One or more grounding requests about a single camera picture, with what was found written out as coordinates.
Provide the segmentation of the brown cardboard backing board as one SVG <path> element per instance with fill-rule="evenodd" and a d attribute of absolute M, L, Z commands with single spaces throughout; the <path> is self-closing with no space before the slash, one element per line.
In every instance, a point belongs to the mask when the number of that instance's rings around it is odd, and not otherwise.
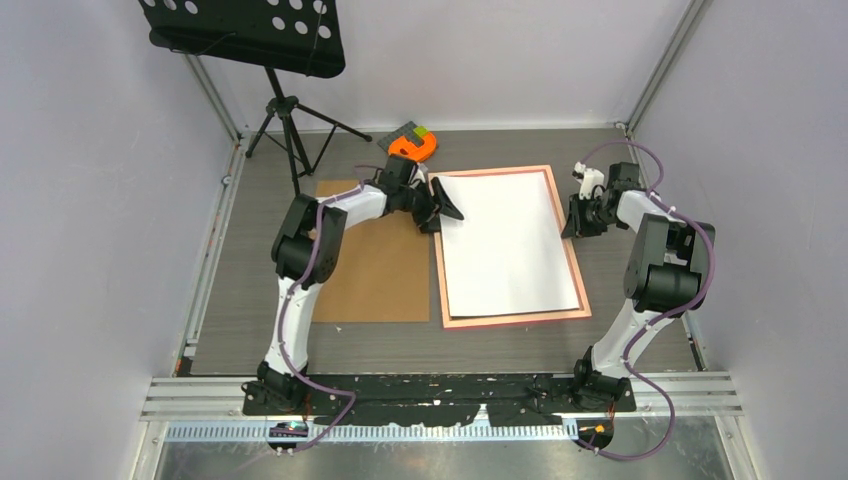
<path fill-rule="evenodd" d="M 317 324 L 430 320 L 430 236 L 394 211 L 346 225 L 337 265 L 317 298 Z"/>

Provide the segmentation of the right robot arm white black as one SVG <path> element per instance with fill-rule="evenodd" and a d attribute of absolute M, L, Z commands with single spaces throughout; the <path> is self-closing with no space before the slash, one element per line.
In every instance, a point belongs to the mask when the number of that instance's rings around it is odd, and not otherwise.
<path fill-rule="evenodd" d="M 615 225 L 635 232 L 625 269 L 625 302 L 607 333 L 574 367 L 569 399 L 579 410 L 606 410 L 630 394 L 635 363 L 674 319 L 700 307 L 711 272 L 715 229 L 692 223 L 640 185 L 640 168 L 608 172 L 575 164 L 564 239 L 596 237 Z"/>

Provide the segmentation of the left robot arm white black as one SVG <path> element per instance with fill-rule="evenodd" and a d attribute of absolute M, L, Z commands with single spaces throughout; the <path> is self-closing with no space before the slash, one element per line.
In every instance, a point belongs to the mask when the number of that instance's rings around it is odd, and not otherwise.
<path fill-rule="evenodd" d="M 241 386 L 245 414 L 302 412 L 314 391 L 355 399 L 353 392 L 321 386 L 308 378 L 309 332 L 318 297 L 338 264 L 346 231 L 395 212 L 410 214 L 425 234 L 440 232 L 444 217 L 464 218 L 440 180 L 429 178 L 419 163 L 397 155 L 349 190 L 294 198 L 271 248 L 279 290 L 274 333 L 255 379 Z"/>

